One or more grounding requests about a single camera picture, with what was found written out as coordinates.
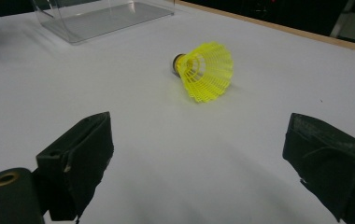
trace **acrylic box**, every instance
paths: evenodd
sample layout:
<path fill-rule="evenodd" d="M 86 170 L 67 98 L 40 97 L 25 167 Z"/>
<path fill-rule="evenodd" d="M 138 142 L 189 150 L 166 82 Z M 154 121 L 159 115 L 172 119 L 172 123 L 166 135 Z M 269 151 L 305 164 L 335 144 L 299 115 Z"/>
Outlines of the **acrylic box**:
<path fill-rule="evenodd" d="M 69 43 L 174 14 L 175 0 L 32 0 L 41 25 Z"/>

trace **shuttlecock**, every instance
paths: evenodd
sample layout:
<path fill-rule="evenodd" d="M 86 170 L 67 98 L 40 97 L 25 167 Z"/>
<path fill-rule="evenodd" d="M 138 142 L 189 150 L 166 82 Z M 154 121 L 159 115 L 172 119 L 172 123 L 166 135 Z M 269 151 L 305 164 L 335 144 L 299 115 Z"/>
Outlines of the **shuttlecock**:
<path fill-rule="evenodd" d="M 208 102 L 224 94 L 233 76 L 230 51 L 217 42 L 204 43 L 192 52 L 179 54 L 174 71 L 196 102 Z"/>

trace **white table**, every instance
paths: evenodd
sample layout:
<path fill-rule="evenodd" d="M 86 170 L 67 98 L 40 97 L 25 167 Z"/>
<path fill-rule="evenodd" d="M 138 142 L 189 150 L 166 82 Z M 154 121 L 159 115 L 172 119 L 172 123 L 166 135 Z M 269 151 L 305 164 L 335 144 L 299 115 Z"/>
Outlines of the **white table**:
<path fill-rule="evenodd" d="M 207 41 L 231 50 L 234 77 L 196 104 L 170 61 Z M 82 223 L 336 223 L 282 149 L 292 112 L 355 137 L 355 50 L 180 5 L 79 46 L 34 13 L 0 18 L 0 171 L 34 170 L 104 111 L 115 154 Z"/>

